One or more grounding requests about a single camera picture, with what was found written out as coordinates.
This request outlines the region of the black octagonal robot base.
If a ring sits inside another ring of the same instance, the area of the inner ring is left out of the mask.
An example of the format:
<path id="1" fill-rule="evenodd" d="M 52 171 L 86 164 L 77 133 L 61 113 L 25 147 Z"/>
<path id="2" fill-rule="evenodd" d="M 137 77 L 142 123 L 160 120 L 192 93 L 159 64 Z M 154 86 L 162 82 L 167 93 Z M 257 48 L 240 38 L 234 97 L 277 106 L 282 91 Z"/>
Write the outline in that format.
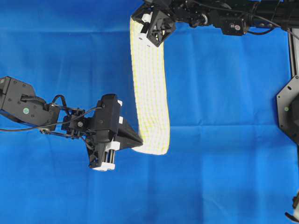
<path id="1" fill-rule="evenodd" d="M 299 76 L 294 76 L 277 94 L 278 126 L 299 145 Z"/>

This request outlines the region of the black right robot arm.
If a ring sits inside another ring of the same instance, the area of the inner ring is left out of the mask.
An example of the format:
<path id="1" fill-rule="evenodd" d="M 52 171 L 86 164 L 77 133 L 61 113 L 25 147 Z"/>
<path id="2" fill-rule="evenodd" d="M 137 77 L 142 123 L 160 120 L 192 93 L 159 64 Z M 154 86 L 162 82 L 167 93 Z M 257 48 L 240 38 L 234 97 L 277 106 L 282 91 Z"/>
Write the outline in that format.
<path id="1" fill-rule="evenodd" d="M 145 0 L 131 19 L 141 34 L 159 47 L 177 23 L 192 28 L 214 26 L 224 35 L 265 35 L 275 28 L 290 33 L 299 27 L 297 0 Z"/>

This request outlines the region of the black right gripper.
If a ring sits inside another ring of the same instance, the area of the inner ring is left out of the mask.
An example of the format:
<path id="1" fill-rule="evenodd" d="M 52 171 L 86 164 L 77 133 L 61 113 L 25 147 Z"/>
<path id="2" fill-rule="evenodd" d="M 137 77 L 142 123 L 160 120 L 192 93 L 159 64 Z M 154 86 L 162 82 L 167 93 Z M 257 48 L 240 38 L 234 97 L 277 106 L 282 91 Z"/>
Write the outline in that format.
<path id="1" fill-rule="evenodd" d="M 171 0 L 144 0 L 131 15 L 131 19 L 143 25 L 139 40 L 148 47 L 159 47 L 176 29 Z"/>

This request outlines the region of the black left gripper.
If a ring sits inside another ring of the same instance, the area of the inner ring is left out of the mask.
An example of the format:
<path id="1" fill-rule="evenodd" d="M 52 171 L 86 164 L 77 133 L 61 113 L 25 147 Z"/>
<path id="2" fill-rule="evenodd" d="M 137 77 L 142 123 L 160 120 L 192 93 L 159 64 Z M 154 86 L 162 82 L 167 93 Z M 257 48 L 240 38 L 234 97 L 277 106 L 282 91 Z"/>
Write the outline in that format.
<path id="1" fill-rule="evenodd" d="M 90 133 L 85 138 L 90 169 L 114 170 L 116 151 L 143 145 L 139 134 L 126 119 L 121 119 L 121 106 L 115 94 L 104 95 L 97 103 L 87 128 Z"/>

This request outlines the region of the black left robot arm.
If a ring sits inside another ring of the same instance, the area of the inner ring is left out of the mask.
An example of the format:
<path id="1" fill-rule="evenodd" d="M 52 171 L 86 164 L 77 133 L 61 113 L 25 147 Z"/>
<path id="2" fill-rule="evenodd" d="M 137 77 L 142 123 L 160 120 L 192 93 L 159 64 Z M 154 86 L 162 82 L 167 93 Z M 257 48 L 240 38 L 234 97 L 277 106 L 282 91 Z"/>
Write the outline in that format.
<path id="1" fill-rule="evenodd" d="M 63 95 L 52 102 L 36 96 L 33 87 L 12 77 L 0 79 L 0 113 L 9 120 L 40 133 L 85 143 L 89 168 L 114 170 L 116 151 L 143 145 L 142 138 L 121 116 L 122 101 L 106 94 L 96 107 L 85 111 L 67 106 Z"/>

